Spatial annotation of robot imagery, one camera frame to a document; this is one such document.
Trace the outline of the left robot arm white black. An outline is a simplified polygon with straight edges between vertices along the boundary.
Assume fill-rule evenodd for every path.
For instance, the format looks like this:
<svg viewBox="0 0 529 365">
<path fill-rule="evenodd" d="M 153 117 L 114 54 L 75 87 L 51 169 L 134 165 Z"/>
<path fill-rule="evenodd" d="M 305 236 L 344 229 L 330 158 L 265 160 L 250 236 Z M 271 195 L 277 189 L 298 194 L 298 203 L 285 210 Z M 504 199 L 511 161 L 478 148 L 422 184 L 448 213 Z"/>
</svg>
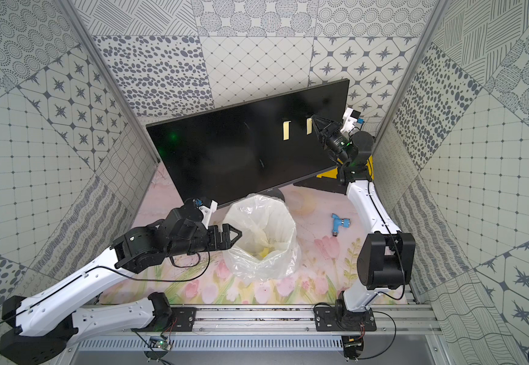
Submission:
<svg viewBox="0 0 529 365">
<path fill-rule="evenodd" d="M 230 224 L 212 225 L 214 201 L 189 199 L 164 219 L 132 228 L 114 239 L 91 262 L 32 297 L 13 296 L 2 307 L 9 330 L 0 355 L 15 364 L 42 364 L 67 347 L 124 329 L 158 331 L 174 327 L 176 316 L 164 293 L 128 304 L 86 307 L 106 289 L 176 256 L 231 249 L 242 232 Z"/>
</svg>

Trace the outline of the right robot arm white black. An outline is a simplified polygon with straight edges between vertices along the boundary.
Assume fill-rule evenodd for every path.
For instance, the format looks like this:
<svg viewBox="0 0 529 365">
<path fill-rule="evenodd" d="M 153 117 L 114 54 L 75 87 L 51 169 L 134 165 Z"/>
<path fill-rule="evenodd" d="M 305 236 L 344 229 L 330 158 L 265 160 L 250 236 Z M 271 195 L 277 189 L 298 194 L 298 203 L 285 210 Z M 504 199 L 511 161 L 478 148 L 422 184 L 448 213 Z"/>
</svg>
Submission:
<svg viewBox="0 0 529 365">
<path fill-rule="evenodd" d="M 390 219 L 377 196 L 370 162 L 374 138 L 364 131 L 346 136 L 343 123 L 317 115 L 311 123 L 322 147 L 337 164 L 338 179 L 346 187 L 346 197 L 366 235 L 357 258 L 357 281 L 339 294 L 333 315 L 319 315 L 319 328 L 374 331 L 371 304 L 410 283 L 416 242 Z"/>
</svg>

